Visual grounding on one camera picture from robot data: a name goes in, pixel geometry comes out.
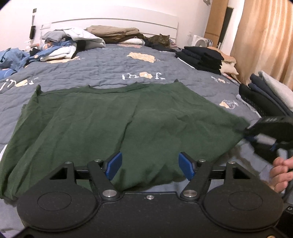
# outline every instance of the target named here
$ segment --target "finger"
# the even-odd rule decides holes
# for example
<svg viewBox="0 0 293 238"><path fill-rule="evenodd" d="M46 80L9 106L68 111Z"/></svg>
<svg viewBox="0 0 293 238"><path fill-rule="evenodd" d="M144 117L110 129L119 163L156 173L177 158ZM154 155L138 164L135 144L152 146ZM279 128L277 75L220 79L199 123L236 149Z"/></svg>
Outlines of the finger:
<svg viewBox="0 0 293 238"><path fill-rule="evenodd" d="M281 183L278 183L276 186L275 186L275 192L277 193L280 193L282 192L286 187L288 186L288 182L287 181L284 181L284 182L281 182Z"/></svg>
<svg viewBox="0 0 293 238"><path fill-rule="evenodd" d="M282 165L284 161L285 161L285 160L284 160L283 158L278 157L278 158L276 158L276 159L273 161L273 166L274 166L274 167L277 167L277 166L279 166L279 165Z"/></svg>
<svg viewBox="0 0 293 238"><path fill-rule="evenodd" d="M270 171L270 178L273 178L277 176L278 174L285 174L288 172L288 167L284 165L279 165L277 167L274 167Z"/></svg>
<svg viewBox="0 0 293 238"><path fill-rule="evenodd" d="M270 184L272 186L276 186L278 183L285 182L285 181L289 182L292 179L293 179L293 172L289 172L286 174L278 174L277 176L272 178Z"/></svg>
<svg viewBox="0 0 293 238"><path fill-rule="evenodd" d="M290 159L286 159L285 161L283 161L283 165L288 166L289 169L293 169L293 157L291 157Z"/></svg>

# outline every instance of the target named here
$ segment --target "orange curtain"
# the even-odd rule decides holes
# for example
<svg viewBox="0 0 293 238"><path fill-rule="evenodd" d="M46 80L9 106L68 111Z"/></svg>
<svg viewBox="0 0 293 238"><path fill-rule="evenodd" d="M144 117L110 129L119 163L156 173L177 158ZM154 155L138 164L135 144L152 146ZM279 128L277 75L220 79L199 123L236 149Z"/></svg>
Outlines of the orange curtain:
<svg viewBox="0 0 293 238"><path fill-rule="evenodd" d="M245 0L231 56L237 79L249 83L265 71L293 89L293 4L289 0Z"/></svg>

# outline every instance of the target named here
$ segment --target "wall light switch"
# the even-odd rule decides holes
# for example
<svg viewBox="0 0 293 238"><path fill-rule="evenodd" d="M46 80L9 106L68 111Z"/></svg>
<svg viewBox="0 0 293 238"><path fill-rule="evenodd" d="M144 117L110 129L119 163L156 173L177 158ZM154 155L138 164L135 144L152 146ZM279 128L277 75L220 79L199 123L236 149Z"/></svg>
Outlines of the wall light switch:
<svg viewBox="0 0 293 238"><path fill-rule="evenodd" d="M51 28L51 23L45 23L42 25L42 29L48 29Z"/></svg>

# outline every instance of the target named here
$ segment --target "gray quilted comforter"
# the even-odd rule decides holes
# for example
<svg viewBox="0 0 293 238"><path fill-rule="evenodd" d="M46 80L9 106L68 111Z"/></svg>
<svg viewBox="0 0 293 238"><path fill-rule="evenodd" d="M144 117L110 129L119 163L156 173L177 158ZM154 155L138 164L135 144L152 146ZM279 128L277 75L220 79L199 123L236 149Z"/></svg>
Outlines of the gray quilted comforter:
<svg viewBox="0 0 293 238"><path fill-rule="evenodd" d="M154 62L134 59L129 53L154 56ZM258 116L236 99L238 85L223 76L191 68L174 53L160 52L148 47L106 45L79 52L68 62L33 62L21 72L0 81L0 151L9 142L23 104L32 96L36 86L42 91L68 89L91 85L96 88L123 87L139 83L172 83L176 79L209 101L226 108L237 116L255 121ZM251 147L241 141L220 158L218 163L234 160L259 174L267 164L253 155ZM151 191L182 190L186 183L156 186ZM0 200L0 231L10 236L22 227L14 207Z"/></svg>

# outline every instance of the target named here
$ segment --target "cat's face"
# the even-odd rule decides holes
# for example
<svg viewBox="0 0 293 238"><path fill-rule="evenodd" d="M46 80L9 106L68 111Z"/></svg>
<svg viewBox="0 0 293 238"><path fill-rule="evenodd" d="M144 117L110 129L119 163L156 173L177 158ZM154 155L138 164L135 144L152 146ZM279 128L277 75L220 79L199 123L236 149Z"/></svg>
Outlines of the cat's face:
<svg viewBox="0 0 293 238"><path fill-rule="evenodd" d="M162 35L160 34L160 37L158 39L158 42L162 45L168 44L170 41L170 35Z"/></svg>

